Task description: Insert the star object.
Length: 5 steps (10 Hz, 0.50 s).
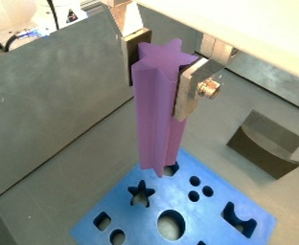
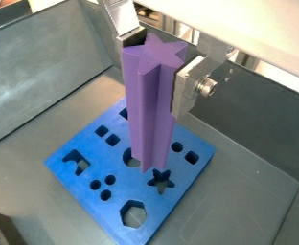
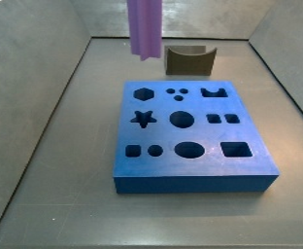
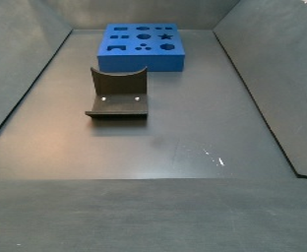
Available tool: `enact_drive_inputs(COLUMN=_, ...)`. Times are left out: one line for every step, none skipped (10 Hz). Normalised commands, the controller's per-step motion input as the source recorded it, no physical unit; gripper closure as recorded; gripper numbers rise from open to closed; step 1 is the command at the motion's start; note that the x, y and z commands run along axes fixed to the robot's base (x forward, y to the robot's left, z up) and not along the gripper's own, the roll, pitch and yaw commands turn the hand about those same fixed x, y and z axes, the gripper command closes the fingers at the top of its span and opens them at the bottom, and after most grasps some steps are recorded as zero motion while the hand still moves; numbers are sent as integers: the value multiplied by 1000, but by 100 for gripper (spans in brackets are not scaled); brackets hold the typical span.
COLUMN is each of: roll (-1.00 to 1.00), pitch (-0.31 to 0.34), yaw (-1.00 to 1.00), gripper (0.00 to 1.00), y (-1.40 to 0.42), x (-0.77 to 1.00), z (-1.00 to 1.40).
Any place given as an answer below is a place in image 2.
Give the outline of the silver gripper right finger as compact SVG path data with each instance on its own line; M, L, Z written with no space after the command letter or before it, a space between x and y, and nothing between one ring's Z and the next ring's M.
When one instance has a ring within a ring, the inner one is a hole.
M228 58L229 45L204 33L199 35L196 49L199 55L175 75L170 114L176 119L192 109L197 95L213 94L217 82L209 76Z

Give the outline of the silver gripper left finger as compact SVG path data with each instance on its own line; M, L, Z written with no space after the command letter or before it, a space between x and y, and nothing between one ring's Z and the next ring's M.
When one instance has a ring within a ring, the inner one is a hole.
M112 29L116 49L141 45L146 30L138 24L133 0L98 0L98 5Z

